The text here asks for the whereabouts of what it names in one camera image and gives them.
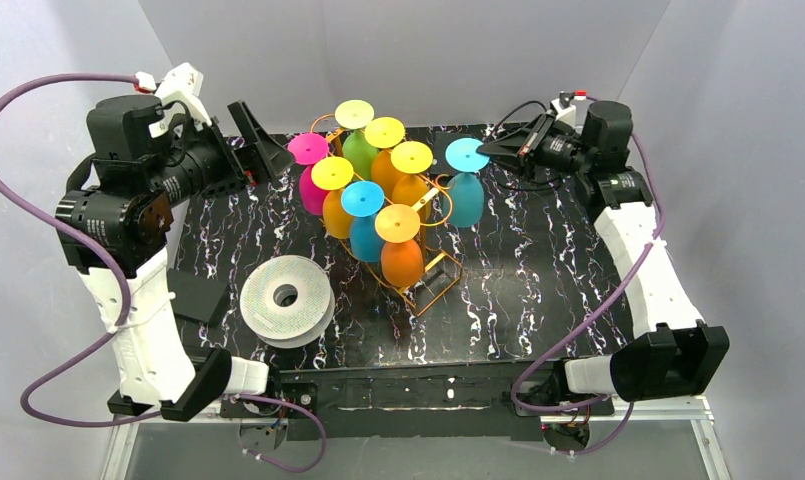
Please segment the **teal wine glass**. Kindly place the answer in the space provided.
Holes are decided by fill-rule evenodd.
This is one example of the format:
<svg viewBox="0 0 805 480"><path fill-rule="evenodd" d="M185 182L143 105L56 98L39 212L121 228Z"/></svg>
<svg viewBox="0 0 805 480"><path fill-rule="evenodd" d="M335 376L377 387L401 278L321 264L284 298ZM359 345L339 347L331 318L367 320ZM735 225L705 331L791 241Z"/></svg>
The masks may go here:
<svg viewBox="0 0 805 480"><path fill-rule="evenodd" d="M489 157L479 153L481 140L450 135L444 150L444 159L453 176L447 183L453 202L448 222L458 228L472 227L484 211L485 193L479 172L488 165Z"/></svg>

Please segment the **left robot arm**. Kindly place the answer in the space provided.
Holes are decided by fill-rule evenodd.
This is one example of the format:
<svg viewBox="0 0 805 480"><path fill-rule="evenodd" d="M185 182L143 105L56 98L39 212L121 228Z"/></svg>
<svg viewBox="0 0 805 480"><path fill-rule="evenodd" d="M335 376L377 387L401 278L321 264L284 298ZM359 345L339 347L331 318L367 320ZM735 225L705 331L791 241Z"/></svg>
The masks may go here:
<svg viewBox="0 0 805 480"><path fill-rule="evenodd" d="M93 295L120 373L112 413L188 421L214 400L261 394L266 365L221 347L181 343L167 279L172 209L191 197L224 197L277 184L293 155L257 121L247 104L228 107L243 144L230 145L216 120L196 121L185 100L125 95L100 101L87 115L94 146L87 164L98 182L71 176L56 218L67 262Z"/></svg>

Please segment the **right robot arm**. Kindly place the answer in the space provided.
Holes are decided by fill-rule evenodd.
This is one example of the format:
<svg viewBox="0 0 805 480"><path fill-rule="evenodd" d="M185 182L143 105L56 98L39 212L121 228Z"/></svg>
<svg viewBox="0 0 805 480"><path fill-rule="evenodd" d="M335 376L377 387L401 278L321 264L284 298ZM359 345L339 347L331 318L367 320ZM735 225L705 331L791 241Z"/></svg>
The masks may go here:
<svg viewBox="0 0 805 480"><path fill-rule="evenodd" d="M590 327L625 297L633 339L610 355L560 359L543 405L527 404L520 391L512 401L533 412L590 405L605 396L628 402L705 392L729 351L721 326L708 325L687 296L661 238L664 216L648 175L628 166L633 133L631 109L617 101L589 104L576 125L577 94L553 100L544 113L517 130L480 145L478 153L506 170L530 179L543 167L572 176L588 221L614 261L620 283L579 328Z"/></svg>

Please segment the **blue wine glass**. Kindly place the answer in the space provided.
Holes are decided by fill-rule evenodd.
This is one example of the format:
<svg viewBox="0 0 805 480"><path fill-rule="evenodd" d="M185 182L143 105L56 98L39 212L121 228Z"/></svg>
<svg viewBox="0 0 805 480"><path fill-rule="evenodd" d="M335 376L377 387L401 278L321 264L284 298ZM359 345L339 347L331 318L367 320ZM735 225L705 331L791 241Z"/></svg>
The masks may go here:
<svg viewBox="0 0 805 480"><path fill-rule="evenodd" d="M378 235L375 221L385 202L382 188L372 181L356 181L342 194L341 205L354 220L349 240L356 259L369 263L380 261L385 241Z"/></svg>

